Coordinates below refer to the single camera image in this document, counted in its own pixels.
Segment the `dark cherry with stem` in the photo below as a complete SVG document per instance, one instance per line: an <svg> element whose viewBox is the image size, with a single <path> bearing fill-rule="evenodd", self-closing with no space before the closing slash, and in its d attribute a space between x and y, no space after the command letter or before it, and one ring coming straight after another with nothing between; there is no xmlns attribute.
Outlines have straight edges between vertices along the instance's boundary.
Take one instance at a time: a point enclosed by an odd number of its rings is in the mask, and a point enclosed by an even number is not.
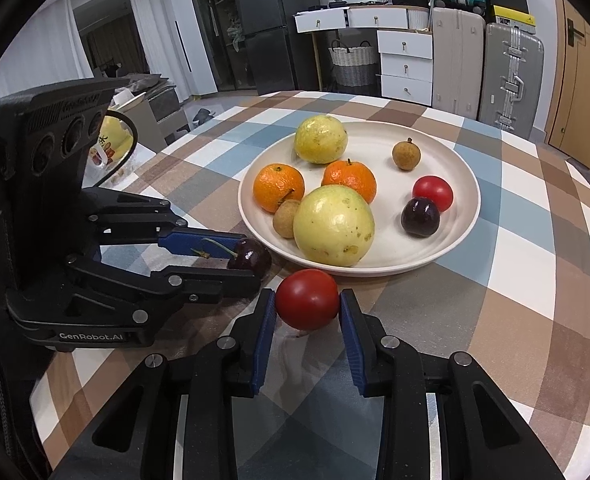
<svg viewBox="0 0 590 480"><path fill-rule="evenodd" d="M228 258L226 267L232 270L249 271L255 278L262 281L272 266L272 257L270 252L263 244L252 238L243 237L237 240L233 247L226 246L218 240L210 237L203 238L203 242L209 247L206 249L192 248L191 252L202 258L214 256L214 248L222 252L220 258Z"/></svg>

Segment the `brown longan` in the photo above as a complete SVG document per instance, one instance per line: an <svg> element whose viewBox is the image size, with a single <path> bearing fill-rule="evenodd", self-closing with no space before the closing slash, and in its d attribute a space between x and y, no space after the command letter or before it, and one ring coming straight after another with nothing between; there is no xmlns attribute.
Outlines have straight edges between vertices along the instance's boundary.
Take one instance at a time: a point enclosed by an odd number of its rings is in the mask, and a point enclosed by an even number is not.
<svg viewBox="0 0 590 480"><path fill-rule="evenodd" d="M294 193L294 190L289 190L280 200L272 221L276 234L286 240L294 238L294 219L300 205L300 200L296 200Z"/></svg>
<svg viewBox="0 0 590 480"><path fill-rule="evenodd" d="M403 171L412 171L421 160L421 150L411 138L398 142L392 149L392 160Z"/></svg>

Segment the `orange mandarin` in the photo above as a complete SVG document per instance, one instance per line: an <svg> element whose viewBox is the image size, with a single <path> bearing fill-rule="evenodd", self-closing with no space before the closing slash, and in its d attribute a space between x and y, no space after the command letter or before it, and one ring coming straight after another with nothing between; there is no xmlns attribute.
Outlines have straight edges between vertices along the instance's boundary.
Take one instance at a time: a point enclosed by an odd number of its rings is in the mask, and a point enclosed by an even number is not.
<svg viewBox="0 0 590 480"><path fill-rule="evenodd" d="M270 164L255 177L252 195L264 211L274 214L286 200L301 200L304 197L304 177L292 166Z"/></svg>
<svg viewBox="0 0 590 480"><path fill-rule="evenodd" d="M377 192L374 174L362 164L350 158L335 160L324 170L321 185L343 185L359 193L368 203L372 203Z"/></svg>

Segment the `red cherry tomato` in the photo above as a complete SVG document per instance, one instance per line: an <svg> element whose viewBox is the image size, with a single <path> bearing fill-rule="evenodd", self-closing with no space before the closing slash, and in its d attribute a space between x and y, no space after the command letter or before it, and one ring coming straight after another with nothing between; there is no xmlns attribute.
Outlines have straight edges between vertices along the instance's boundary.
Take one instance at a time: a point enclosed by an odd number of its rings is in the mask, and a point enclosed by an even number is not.
<svg viewBox="0 0 590 480"><path fill-rule="evenodd" d="M446 180L437 176L419 178L413 185L412 196L431 200L440 212L448 210L454 201L452 187Z"/></svg>
<svg viewBox="0 0 590 480"><path fill-rule="evenodd" d="M339 311L337 284L330 274L304 269L289 275L275 293L275 310L295 330L319 330Z"/></svg>

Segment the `large yellow guava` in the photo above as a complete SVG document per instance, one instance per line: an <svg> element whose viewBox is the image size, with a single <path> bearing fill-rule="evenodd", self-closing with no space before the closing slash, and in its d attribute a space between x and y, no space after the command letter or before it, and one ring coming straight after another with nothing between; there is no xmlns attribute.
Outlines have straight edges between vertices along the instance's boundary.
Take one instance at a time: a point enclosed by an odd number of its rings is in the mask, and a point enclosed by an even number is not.
<svg viewBox="0 0 590 480"><path fill-rule="evenodd" d="M327 266L354 266L370 250L375 220L370 205L352 188L324 185L304 196L293 221L304 258Z"/></svg>

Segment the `black refrigerator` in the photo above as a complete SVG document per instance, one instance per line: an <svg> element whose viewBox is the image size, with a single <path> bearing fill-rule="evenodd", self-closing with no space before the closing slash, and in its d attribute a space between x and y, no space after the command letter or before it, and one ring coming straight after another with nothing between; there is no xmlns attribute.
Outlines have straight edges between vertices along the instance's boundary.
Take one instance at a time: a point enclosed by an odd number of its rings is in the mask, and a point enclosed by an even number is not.
<svg viewBox="0 0 590 480"><path fill-rule="evenodd" d="M319 88L312 40L295 15L320 0L235 0L252 76L260 94Z"/></svg>

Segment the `woven laundry basket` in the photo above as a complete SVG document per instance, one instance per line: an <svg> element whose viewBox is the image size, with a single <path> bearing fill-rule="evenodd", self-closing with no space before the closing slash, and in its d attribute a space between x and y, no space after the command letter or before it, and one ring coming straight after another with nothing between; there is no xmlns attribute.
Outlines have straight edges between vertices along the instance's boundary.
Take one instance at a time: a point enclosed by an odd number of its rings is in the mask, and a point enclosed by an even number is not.
<svg viewBox="0 0 590 480"><path fill-rule="evenodd" d="M363 40L357 46L348 47L334 39L328 52L331 55L333 76L338 86L358 88L376 83L377 51L368 40Z"/></svg>

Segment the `wooden door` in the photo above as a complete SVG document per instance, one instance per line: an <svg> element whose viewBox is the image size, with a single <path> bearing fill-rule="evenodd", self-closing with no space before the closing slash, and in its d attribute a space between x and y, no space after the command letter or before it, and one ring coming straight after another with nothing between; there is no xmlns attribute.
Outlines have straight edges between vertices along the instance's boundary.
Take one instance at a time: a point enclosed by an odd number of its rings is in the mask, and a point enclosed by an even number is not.
<svg viewBox="0 0 590 480"><path fill-rule="evenodd" d="M590 25L568 0L555 0L557 47L548 142L590 169Z"/></svg>

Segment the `white drawer desk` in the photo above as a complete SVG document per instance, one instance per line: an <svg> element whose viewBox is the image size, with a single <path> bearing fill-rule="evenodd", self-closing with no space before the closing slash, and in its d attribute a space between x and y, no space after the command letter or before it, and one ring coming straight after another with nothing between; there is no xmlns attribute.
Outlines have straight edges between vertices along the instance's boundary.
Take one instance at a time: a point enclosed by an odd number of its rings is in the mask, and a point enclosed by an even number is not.
<svg viewBox="0 0 590 480"><path fill-rule="evenodd" d="M432 32L429 10L419 6L338 6L295 15L298 32L372 29L380 57L380 94L432 104Z"/></svg>

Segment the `silver aluminium suitcase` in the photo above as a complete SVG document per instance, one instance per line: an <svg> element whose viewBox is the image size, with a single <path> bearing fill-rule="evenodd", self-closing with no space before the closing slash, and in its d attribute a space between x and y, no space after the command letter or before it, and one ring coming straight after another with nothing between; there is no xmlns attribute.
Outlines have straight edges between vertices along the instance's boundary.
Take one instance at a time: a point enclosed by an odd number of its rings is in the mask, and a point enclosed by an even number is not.
<svg viewBox="0 0 590 480"><path fill-rule="evenodd" d="M544 44L537 36L488 24L478 120L527 139L537 114L543 67Z"/></svg>

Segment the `beige suitcase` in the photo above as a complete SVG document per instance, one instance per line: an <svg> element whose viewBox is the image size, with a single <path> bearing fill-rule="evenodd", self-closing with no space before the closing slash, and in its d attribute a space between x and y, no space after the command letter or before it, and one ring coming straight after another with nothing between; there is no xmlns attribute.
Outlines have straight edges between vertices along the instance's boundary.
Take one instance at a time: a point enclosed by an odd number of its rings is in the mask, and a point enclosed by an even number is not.
<svg viewBox="0 0 590 480"><path fill-rule="evenodd" d="M476 119L484 69L485 20L478 14L432 10L432 107Z"/></svg>

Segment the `yellow black box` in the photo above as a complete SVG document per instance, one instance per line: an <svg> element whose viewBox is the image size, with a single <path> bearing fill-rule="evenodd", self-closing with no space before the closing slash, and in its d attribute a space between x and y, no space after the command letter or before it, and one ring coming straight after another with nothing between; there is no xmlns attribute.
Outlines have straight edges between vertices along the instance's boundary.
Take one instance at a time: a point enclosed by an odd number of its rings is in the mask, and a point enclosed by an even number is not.
<svg viewBox="0 0 590 480"><path fill-rule="evenodd" d="M527 12L507 8L506 6L494 6L493 13L498 24L518 28L530 35L536 33L536 19Z"/></svg>

